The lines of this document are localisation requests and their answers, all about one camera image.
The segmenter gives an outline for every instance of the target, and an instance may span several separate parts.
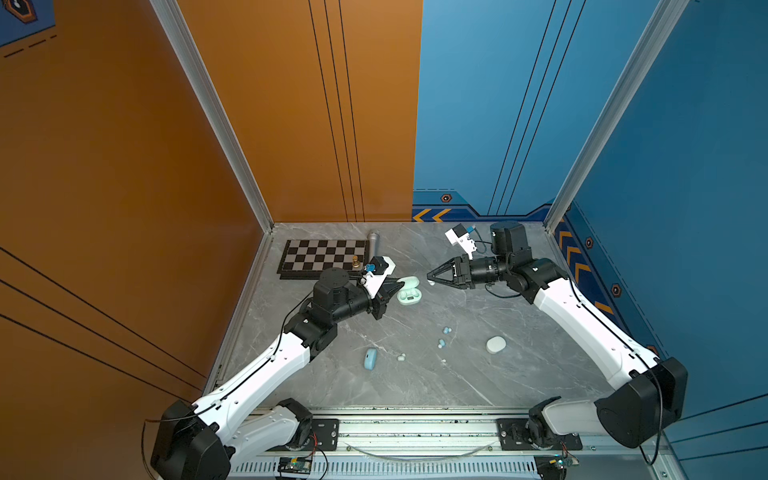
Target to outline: yellow chevron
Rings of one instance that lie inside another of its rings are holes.
[[[591,272],[592,270],[589,268],[588,265],[584,265],[583,263],[576,263],[576,284],[578,284],[578,273],[580,271],[584,270],[585,272]]]
[[[573,237],[573,235],[565,230],[560,232],[560,250],[563,250],[563,237]]]
[[[604,305],[603,303],[600,303],[600,302],[595,302],[594,305],[600,310],[603,310],[604,312],[608,312],[611,315],[614,314],[614,310],[610,308],[608,305]]]
[[[568,264],[568,266],[571,266],[571,253],[581,253],[581,250],[576,247],[568,247],[566,251],[568,254],[565,256],[565,262]]]
[[[442,212],[440,212],[439,214],[437,214],[437,215],[435,215],[434,217],[432,217],[432,219],[433,219],[435,222],[442,222],[442,219],[441,219],[440,217],[442,217],[443,215],[445,215],[445,214],[446,214],[446,213],[448,213],[449,211],[451,211],[451,209],[450,209],[450,208],[446,208],[445,210],[443,210],[443,211],[442,211]]]
[[[419,214],[418,214],[418,215],[416,215],[415,217],[413,217],[413,220],[416,220],[417,222],[423,222],[424,220],[422,220],[422,215],[423,215],[423,214],[426,214],[426,213],[427,213],[427,212],[429,212],[430,210],[431,210],[431,208],[425,208],[424,210],[422,210],[421,212],[419,212]]]

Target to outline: ventilation grille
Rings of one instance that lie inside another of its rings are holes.
[[[274,478],[278,457],[245,462],[235,467],[230,478]],[[372,458],[330,458],[326,479],[332,478],[538,478],[532,457],[467,458],[455,462],[387,462]],[[313,477],[321,475],[326,463],[315,458]]]

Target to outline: black stripe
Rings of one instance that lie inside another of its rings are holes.
[[[549,93],[547,94],[547,101],[544,102],[544,108],[541,109],[541,116],[538,118],[538,123],[536,124],[536,129],[533,132],[533,137],[531,137],[531,143],[528,144],[528,151],[525,152],[525,158],[523,158],[523,165],[520,166],[520,171],[518,172],[518,179],[515,180],[515,186],[512,188],[512,193],[509,195],[509,200],[507,200],[507,207],[504,209],[504,215],[507,214],[507,210],[509,209],[509,204],[512,202],[512,196],[515,195],[515,190],[518,188],[518,182],[520,181],[520,176],[523,173],[523,168],[525,168],[525,161],[528,159],[528,154],[531,153],[531,147],[533,146],[533,140],[536,139],[536,134],[538,133],[538,126],[541,125],[541,119],[544,118],[544,112],[547,110],[547,105],[549,104],[549,98],[552,96],[552,91],[554,90],[554,84],[558,81],[558,76],[560,74],[560,69],[563,67],[563,61],[565,61],[565,55],[568,54],[568,48],[571,46],[571,40],[573,40],[574,33],[576,32],[576,27],[578,27],[578,21],[581,19],[581,13],[584,11],[584,6],[587,4],[587,0],[584,0],[584,3],[581,4],[581,10],[579,10],[578,17],[576,18],[576,23],[574,24],[574,29],[571,32],[571,37],[568,39],[568,43],[565,45],[565,51],[563,52],[563,58],[560,59],[560,65],[558,66],[558,72],[554,74],[554,80],[552,81],[552,86],[549,88]]]
[[[698,417],[699,415],[706,415],[707,413],[716,412],[717,410],[727,409],[728,407],[741,405],[742,403],[747,403],[747,402],[751,402],[753,400],[762,399],[763,397],[767,397],[767,396],[768,396],[768,393],[764,393],[762,395],[754,396],[751,399],[744,399],[744,400],[740,400],[738,402],[729,403],[728,405],[723,405],[723,406],[717,407],[715,409],[707,410],[706,412],[694,413],[691,416],[683,417],[682,419],[678,420],[678,422],[682,422],[683,420],[692,419],[693,417]]]
[[[144,379],[140,379],[140,378],[139,378],[139,377],[137,377],[136,375],[133,375],[132,373],[128,373],[128,372],[126,372],[126,371],[125,371],[125,370],[123,370],[123,369],[119,369],[118,367],[116,367],[116,366],[114,366],[114,365],[111,365],[110,363],[106,363],[104,360],[100,360],[100,359],[96,358],[96,357],[95,357],[95,356],[93,356],[93,355],[88,355],[86,352],[83,352],[82,350],[76,349],[76,348],[74,348],[73,346],[69,346],[69,345],[67,345],[66,343],[62,342],[61,340],[56,340],[56,339],[55,339],[55,338],[53,338],[52,336],[48,336],[48,335],[45,335],[43,332],[40,332],[39,330],[33,329],[33,328],[32,328],[32,327],[30,327],[30,326],[26,326],[24,323],[18,322],[18,321],[16,321],[16,320],[12,319],[10,316],[7,316],[7,315],[3,315],[2,313],[0,313],[0,317],[2,317],[2,318],[4,318],[4,319],[8,320],[8,321],[9,321],[9,322],[11,322],[11,323],[15,323],[16,325],[18,325],[18,326],[20,326],[20,327],[26,328],[26,329],[27,329],[27,330],[29,330],[30,332],[33,332],[33,333],[37,333],[39,336],[42,336],[42,337],[44,337],[44,338],[47,338],[47,339],[51,340],[52,342],[56,342],[56,343],[58,343],[58,344],[59,344],[59,345],[61,345],[61,346],[65,346],[65,347],[67,347],[67,348],[68,348],[68,349],[70,349],[70,350],[74,350],[75,352],[77,352],[77,353],[79,353],[79,354],[81,354],[81,355],[83,355],[83,356],[87,356],[89,359],[91,359],[91,360],[95,360],[95,361],[99,362],[101,365],[106,365],[106,366],[108,366],[108,367],[109,367],[109,368],[111,368],[111,369],[117,370],[117,371],[118,371],[118,372],[120,372],[120,373],[124,373],[125,375],[128,375],[128,376],[130,376],[132,379],[136,379],[136,380],[138,380],[139,382],[142,382],[142,383],[145,383],[145,384],[147,384],[147,385],[149,385],[149,386],[152,386],[152,387],[154,387],[154,388],[156,388],[156,389],[160,390],[161,392],[165,392],[165,393],[167,393],[167,394],[168,394],[168,395],[170,395],[170,396],[176,397],[176,398],[177,398],[177,399],[179,399],[179,400],[184,400],[184,401],[185,401],[185,402],[187,402],[187,403],[191,403],[189,400],[187,400],[187,399],[185,399],[185,398],[183,398],[183,397],[180,397],[180,396],[176,395],[175,393],[171,393],[171,392],[168,392],[166,389],[163,389],[163,388],[161,388],[161,387],[159,387],[159,386],[157,386],[157,385],[155,385],[155,384],[153,384],[153,383],[149,383],[147,380],[144,380]]]
[[[700,439],[702,437],[708,437],[710,435],[717,435],[718,433],[725,433],[725,432],[732,432],[733,430],[747,429],[749,427],[754,427],[754,426],[762,425],[763,423],[768,423],[768,420],[763,420],[762,422],[750,423],[749,425],[742,425],[741,427],[733,427],[731,429],[718,430],[717,432],[704,433],[702,435],[696,435],[696,436],[693,436],[693,437],[688,437],[687,439],[675,440],[674,442],[670,442],[670,443],[687,442],[688,440]]]
[[[679,462],[685,462],[686,460],[697,460],[699,458],[717,457],[720,455],[729,455],[731,453],[754,452],[755,450],[763,450],[763,449],[768,449],[768,445],[763,445],[762,447],[752,447],[751,449],[731,450],[730,452],[710,453],[709,455],[699,455],[697,457],[681,458]]]
[[[515,127],[512,128],[512,135],[509,136],[509,144],[507,145],[507,153],[504,154],[504,161],[502,161],[502,168],[498,171],[498,179],[496,180],[496,187],[493,189],[493,195],[491,196],[491,203],[488,205],[488,215],[491,214],[491,208],[493,208],[493,200],[496,198],[496,190],[498,189],[498,183],[502,181],[502,173],[504,173],[504,166],[507,163],[507,156],[509,155],[509,148],[512,146],[512,139],[515,138],[515,131],[518,129],[518,122],[520,121],[520,114],[523,112],[523,105],[525,105],[525,98],[528,96],[528,89],[531,87],[531,80],[533,80],[533,72],[536,70],[536,64],[538,63],[538,56],[541,54],[541,47],[544,46],[544,39],[547,37],[547,30],[549,29],[549,22],[552,20],[552,13],[554,13],[554,6],[558,3],[558,0],[552,2],[552,10],[549,11],[549,18],[547,19],[547,26],[544,28],[544,34],[541,36],[541,43],[538,44],[538,51],[536,52],[536,59],[533,61],[533,68],[531,68],[531,76],[528,77],[528,85],[525,86],[525,93],[523,94],[523,101],[520,103],[520,110],[518,110],[518,117],[515,119]]]
[[[331,46],[331,63],[333,64],[333,80],[336,81],[336,100],[339,101],[339,120],[341,120],[341,136],[344,140],[344,154],[346,155],[346,173],[349,176],[349,192],[352,194],[352,212],[357,221],[357,205],[355,204],[355,189],[352,188],[352,168],[349,166],[349,151],[346,148],[346,130],[344,129],[344,112],[341,110],[341,94],[339,93],[339,77],[336,76],[336,57],[333,54],[333,40],[331,40],[331,23],[328,19],[328,4],[323,0],[326,9],[326,25],[328,26],[328,43]]]
[[[346,38],[344,38],[344,18],[341,14],[341,0],[339,0],[339,20],[341,21],[341,41],[344,45],[344,65],[346,66],[346,86],[349,90],[349,111],[352,113],[352,136],[355,139],[355,162],[357,163],[357,183],[360,186],[360,206],[362,208],[362,221],[366,221],[366,202],[362,196],[362,177],[360,176],[360,156],[357,152],[357,131],[355,130],[355,109],[352,107],[352,84],[349,81],[349,61],[346,59]]]
[[[547,60],[547,67],[544,69],[544,74],[541,76],[541,83],[538,86],[538,91],[536,92],[536,98],[533,100],[533,107],[531,108],[531,114],[528,116],[528,122],[525,124],[525,129],[523,130],[523,135],[520,137],[520,144],[518,145],[518,151],[515,154],[515,161],[512,162],[512,168],[509,169],[509,175],[507,176],[507,183],[504,185],[504,191],[502,191],[502,198],[498,202],[498,208],[496,209],[496,214],[498,215],[498,212],[502,209],[502,201],[504,201],[504,196],[507,193],[507,187],[509,186],[509,181],[512,178],[512,172],[515,171],[515,164],[518,163],[518,155],[520,154],[520,149],[523,146],[523,141],[525,140],[525,134],[528,133],[528,126],[531,124],[531,119],[533,118],[533,112],[536,110],[536,103],[538,102],[538,96],[541,93],[541,88],[544,87],[544,80],[547,79],[547,72],[549,71],[549,65],[552,62],[552,57],[554,56],[554,51],[558,48],[558,41],[560,40],[560,34],[563,32],[563,26],[565,25],[565,19],[568,17],[568,12],[571,10],[571,3],[573,0],[568,0],[568,7],[565,9],[565,15],[563,15],[563,21],[560,24],[560,29],[558,30],[558,36],[554,38],[554,45],[552,46],[552,53],[549,54],[549,60]]]
[[[344,183],[341,181],[341,167],[339,166],[339,154],[336,152],[336,138],[333,136],[333,122],[331,121],[331,107],[328,105],[328,91],[326,90],[326,78],[323,76],[323,63],[320,61],[320,46],[317,43],[317,30],[315,29],[315,17],[312,15],[312,3],[306,0],[310,7],[310,20],[312,20],[312,32],[315,34],[315,48],[317,48],[317,64],[320,66],[320,80],[323,81],[323,94],[326,96],[326,110],[328,111],[328,125],[331,127],[331,141],[333,142],[333,154],[336,156],[336,171],[339,172],[339,187],[341,188],[341,200],[344,202],[344,216],[349,222],[349,215],[346,212],[346,198],[344,197]]]
[[[196,374],[198,374],[199,376],[201,376],[201,377],[203,377],[203,378],[206,378],[206,376],[205,376],[205,375],[203,375],[202,373],[200,373],[200,372],[198,372],[197,370],[193,369],[192,367],[190,367],[190,366],[189,366],[189,365],[187,365],[186,363],[182,362],[181,360],[179,360],[179,359],[178,359],[178,358],[176,358],[175,356],[171,355],[170,353],[166,352],[165,350],[163,350],[163,349],[162,349],[162,348],[160,348],[159,346],[155,345],[154,343],[152,343],[152,342],[151,342],[151,341],[149,341],[148,339],[146,339],[146,338],[144,338],[143,336],[141,336],[140,334],[136,333],[135,331],[133,331],[132,329],[130,329],[128,326],[125,326],[123,323],[120,323],[120,322],[118,322],[118,321],[117,321],[117,320],[116,320],[116,319],[115,319],[113,316],[111,316],[111,315],[108,315],[108,314],[106,314],[106,313],[105,313],[103,310],[100,310],[100,309],[98,309],[96,306],[94,306],[94,304],[93,304],[93,303],[90,303],[90,302],[88,302],[88,301],[87,301],[86,299],[84,299],[83,297],[81,297],[81,296],[77,295],[77,294],[76,294],[76,293],[74,293],[72,290],[70,290],[70,289],[68,289],[67,287],[65,287],[65,286],[61,285],[61,284],[60,284],[59,282],[57,282],[56,280],[53,280],[53,279],[52,279],[51,277],[49,277],[48,275],[45,275],[43,272],[41,272],[40,270],[38,270],[38,269],[34,268],[34,267],[33,267],[32,265],[30,265],[29,263],[26,263],[24,260],[20,259],[19,257],[17,257],[16,255],[14,255],[13,253],[11,253],[11,252],[7,251],[5,248],[3,248],[3,247],[0,247],[0,251],[2,251],[3,253],[5,253],[5,254],[9,255],[11,258],[13,258],[14,260],[16,260],[16,261],[17,261],[17,262],[19,262],[20,264],[22,264],[22,265],[26,266],[27,268],[29,268],[29,269],[30,269],[30,270],[32,270],[33,272],[37,273],[39,276],[42,276],[42,277],[43,277],[43,278],[45,278],[47,281],[49,281],[49,282],[53,283],[54,285],[56,285],[56,286],[57,286],[57,287],[59,287],[60,289],[64,290],[66,293],[69,293],[69,294],[70,294],[70,295],[72,295],[74,298],[76,298],[76,299],[80,300],[82,303],[85,303],[86,305],[88,305],[89,307],[91,307],[93,310],[96,310],[97,312],[99,312],[101,315],[104,315],[104,316],[106,316],[108,319],[112,320],[113,322],[115,322],[115,323],[116,323],[116,324],[118,324],[119,326],[123,327],[123,328],[124,328],[124,329],[126,329],[127,331],[129,331],[129,332],[133,333],[135,336],[139,337],[139,338],[140,338],[140,339],[142,339],[143,341],[145,341],[145,342],[149,343],[149,344],[150,344],[150,345],[152,345],[154,348],[156,348],[156,349],[160,350],[162,353],[165,353],[165,354],[166,354],[166,355],[168,355],[170,358],[172,358],[172,359],[176,360],[177,362],[179,362],[181,365],[184,365],[184,366],[186,366],[188,369],[192,370],[193,372],[195,372],[195,373],[196,373]]]
[[[152,362],[150,362],[149,360],[145,359],[143,356],[141,356],[141,355],[138,355],[137,353],[134,353],[134,352],[132,352],[131,350],[129,350],[129,349],[127,349],[127,348],[125,348],[125,347],[124,347],[124,346],[122,346],[121,344],[119,344],[119,343],[116,343],[116,342],[114,342],[114,341],[110,340],[110,339],[109,339],[109,338],[107,338],[106,336],[103,336],[103,335],[101,335],[99,332],[96,332],[95,330],[93,330],[93,329],[91,329],[91,328],[89,328],[89,327],[87,327],[87,326],[83,325],[82,323],[80,323],[80,322],[78,322],[77,320],[75,320],[75,319],[71,318],[70,316],[67,316],[67,315],[63,314],[62,312],[60,312],[60,311],[56,310],[55,308],[53,308],[52,306],[48,305],[47,303],[44,303],[44,302],[42,302],[41,300],[38,300],[38,299],[34,298],[34,297],[33,297],[32,295],[30,295],[29,293],[26,293],[25,291],[23,291],[23,290],[21,290],[21,289],[19,289],[19,288],[16,288],[15,286],[11,285],[10,283],[6,282],[5,280],[3,280],[3,279],[0,279],[0,283],[2,283],[3,285],[7,286],[8,288],[11,288],[11,289],[15,290],[16,292],[20,293],[21,295],[23,295],[23,296],[26,296],[27,298],[29,298],[29,299],[30,299],[30,300],[32,300],[33,302],[36,302],[38,305],[42,305],[42,306],[44,306],[44,307],[45,307],[45,308],[47,308],[48,310],[51,310],[53,313],[56,313],[57,315],[59,315],[59,316],[61,316],[61,317],[65,318],[65,319],[69,320],[70,322],[74,323],[75,325],[77,325],[77,326],[80,326],[81,328],[84,328],[84,329],[86,329],[88,332],[91,332],[91,333],[93,333],[93,334],[94,334],[94,335],[96,335],[97,337],[99,337],[99,338],[101,338],[101,339],[104,339],[104,340],[107,340],[109,343],[111,343],[112,345],[116,346],[117,348],[119,348],[119,349],[122,349],[122,350],[124,350],[125,352],[128,352],[128,353],[130,353],[131,355],[135,356],[135,357],[136,357],[136,358],[138,358],[138,359],[144,360],[146,363],[149,363],[149,364],[150,364],[150,365],[152,365],[153,367],[155,367],[155,368],[157,368],[157,369],[160,369],[160,370],[162,370],[163,372],[166,372],[168,375],[170,375],[170,376],[174,377],[174,378],[175,378],[175,379],[177,379],[177,380],[180,380],[181,382],[184,382],[184,383],[186,383],[187,385],[189,385],[189,386],[190,386],[190,387],[192,387],[193,389],[198,389],[198,390],[202,391],[202,389],[201,389],[200,387],[198,387],[198,386],[195,386],[195,385],[192,385],[192,384],[191,384],[191,383],[189,383],[187,380],[184,380],[184,379],[182,379],[181,377],[179,377],[179,376],[176,376],[176,375],[174,375],[174,374],[173,374],[173,373],[171,373],[171,372],[168,372],[166,369],[164,369],[164,368],[162,368],[162,367],[160,367],[160,366],[158,366],[158,365],[155,365],[154,363],[152,363]]]
[[[9,54],[7,54],[7,55],[3,55],[2,57],[3,57],[3,58],[8,58],[8,57],[10,57],[11,55],[16,55],[16,54],[17,54],[17,53],[19,53],[20,51],[24,51],[24,49],[23,49],[23,48],[20,48],[20,49],[18,49],[17,51],[12,51],[11,53],[9,53]]]

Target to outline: circuit board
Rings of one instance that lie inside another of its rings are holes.
[[[309,475],[312,473],[312,457],[280,457],[277,471]]]

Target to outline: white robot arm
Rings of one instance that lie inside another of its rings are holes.
[[[365,275],[354,282],[344,270],[323,271],[312,296],[297,306],[298,313],[258,358],[192,406],[178,401],[165,411],[152,467],[164,480],[223,480],[231,462],[279,445],[304,446],[312,414],[296,400],[283,400],[268,413],[245,420],[280,383],[336,338],[339,322],[362,312],[382,318],[389,299],[403,286],[387,278],[394,269],[391,258],[373,257]]]
[[[528,434],[534,445],[551,448],[563,435],[578,432],[607,433],[634,448],[681,417],[687,384],[682,364],[674,358],[662,362],[594,308],[563,269],[549,259],[534,259],[520,223],[494,223],[491,235],[494,257],[455,257],[427,279],[460,289],[506,282],[563,327],[616,390],[605,399],[555,397],[533,407]]]
[[[681,417],[687,371],[677,360],[662,362],[586,301],[551,260],[533,259],[519,223],[492,225],[492,251],[496,257],[472,260],[467,253],[453,258],[427,278],[462,289],[505,281],[562,326],[616,390],[605,399],[554,397],[531,408],[530,443],[548,449],[560,445],[563,435],[607,433],[633,448]],[[223,479],[231,462],[278,445],[305,445],[312,415],[293,399],[244,420],[336,338],[338,322],[361,312],[382,318],[387,302],[403,285],[387,278],[394,268],[389,257],[373,257],[366,275],[356,282],[343,270],[324,271],[313,296],[300,304],[264,353],[191,407],[179,401],[166,410],[151,457],[153,468],[165,480]],[[441,278],[443,273],[451,278]]]

